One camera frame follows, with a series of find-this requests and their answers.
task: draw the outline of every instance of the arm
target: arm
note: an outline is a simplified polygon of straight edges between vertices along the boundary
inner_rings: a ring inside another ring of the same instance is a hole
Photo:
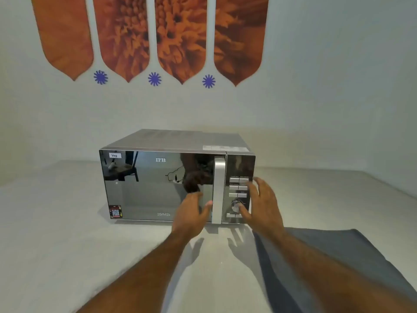
[[[78,313],[158,313],[178,260],[191,238],[206,224],[212,202],[199,213],[201,193],[179,206],[168,238],[121,277],[88,301]]]
[[[270,186],[254,178],[249,183],[252,214],[244,206],[240,212],[249,226],[280,250],[286,261],[316,294],[326,312],[417,312],[403,295],[374,283],[355,270],[309,247],[285,231],[275,194]]]

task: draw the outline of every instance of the silver microwave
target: silver microwave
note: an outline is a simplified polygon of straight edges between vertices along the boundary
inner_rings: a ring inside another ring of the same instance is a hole
[[[255,154],[238,134],[142,129],[99,151],[110,218],[172,221],[188,193],[213,200],[208,222],[243,223]]]

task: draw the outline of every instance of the gray cloth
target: gray cloth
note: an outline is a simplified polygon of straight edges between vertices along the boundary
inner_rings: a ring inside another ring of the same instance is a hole
[[[414,288],[359,231],[300,228],[287,228],[287,231],[364,276],[417,301]],[[285,262],[281,253],[268,240],[256,233],[254,235],[266,293],[273,311],[322,313],[314,295]]]

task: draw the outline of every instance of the wall decal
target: wall decal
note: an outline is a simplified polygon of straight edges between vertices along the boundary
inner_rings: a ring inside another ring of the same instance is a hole
[[[85,0],[32,0],[40,42],[48,62],[72,80],[93,63]]]
[[[161,76],[159,73],[151,73],[148,77],[149,83],[153,86],[158,86],[161,84]]]
[[[146,0],[93,0],[104,63],[130,82],[149,64]]]
[[[104,71],[98,70],[94,73],[94,80],[98,84],[105,85],[108,81],[108,77]]]
[[[183,84],[206,61],[207,0],[155,0],[155,17],[159,63]]]
[[[268,0],[216,0],[214,63],[234,85],[261,65]]]
[[[215,83],[216,83],[215,79],[216,78],[214,78],[212,75],[207,75],[203,78],[203,85],[206,88],[211,89],[212,87],[215,86]]]

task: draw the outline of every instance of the white table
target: white table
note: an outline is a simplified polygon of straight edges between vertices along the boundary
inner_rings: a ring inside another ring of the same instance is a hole
[[[356,228],[417,288],[416,199],[361,172],[256,175],[275,190],[285,226]],[[0,188],[0,206],[0,303],[8,313],[76,310],[170,232],[110,220],[98,162],[62,161],[18,179]],[[246,226],[207,227],[186,247],[163,312],[270,312],[261,277]]]

